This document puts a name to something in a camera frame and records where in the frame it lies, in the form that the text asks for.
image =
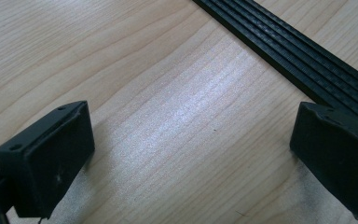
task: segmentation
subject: black rubber strip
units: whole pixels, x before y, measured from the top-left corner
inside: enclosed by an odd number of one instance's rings
[[[255,1],[194,0],[315,103],[358,117],[358,71]]]

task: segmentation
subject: wood grain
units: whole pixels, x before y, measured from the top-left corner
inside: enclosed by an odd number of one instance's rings
[[[257,2],[358,69],[358,1]],[[77,100],[96,153],[43,223],[358,223],[290,153],[309,98],[191,1],[0,1],[0,145]]]

